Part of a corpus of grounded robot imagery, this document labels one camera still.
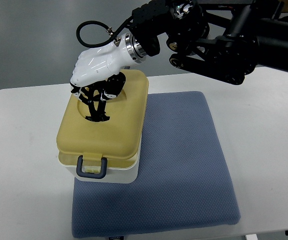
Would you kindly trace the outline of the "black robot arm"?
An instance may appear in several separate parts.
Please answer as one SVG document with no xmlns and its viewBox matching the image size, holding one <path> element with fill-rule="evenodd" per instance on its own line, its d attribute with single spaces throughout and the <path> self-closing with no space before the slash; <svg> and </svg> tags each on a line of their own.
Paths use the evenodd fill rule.
<svg viewBox="0 0 288 240">
<path fill-rule="evenodd" d="M 120 69 L 157 55 L 160 34 L 172 66 L 205 77 L 239 85 L 258 65 L 288 72 L 288 0 L 152 0 L 106 30 L 107 41 L 80 54 L 73 93 L 104 81 L 102 96 L 117 96 Z"/>
</svg>

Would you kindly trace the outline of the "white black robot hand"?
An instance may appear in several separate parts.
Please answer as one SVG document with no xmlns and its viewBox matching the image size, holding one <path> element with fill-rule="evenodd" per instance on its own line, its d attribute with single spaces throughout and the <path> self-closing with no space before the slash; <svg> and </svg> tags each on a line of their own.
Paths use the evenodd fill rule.
<svg viewBox="0 0 288 240">
<path fill-rule="evenodd" d="M 123 67 L 144 62 L 146 55 L 144 48 L 131 33 L 123 34 L 119 44 L 111 42 L 83 51 L 70 79 L 71 93 L 80 99 L 82 88 L 119 74 Z"/>
</svg>

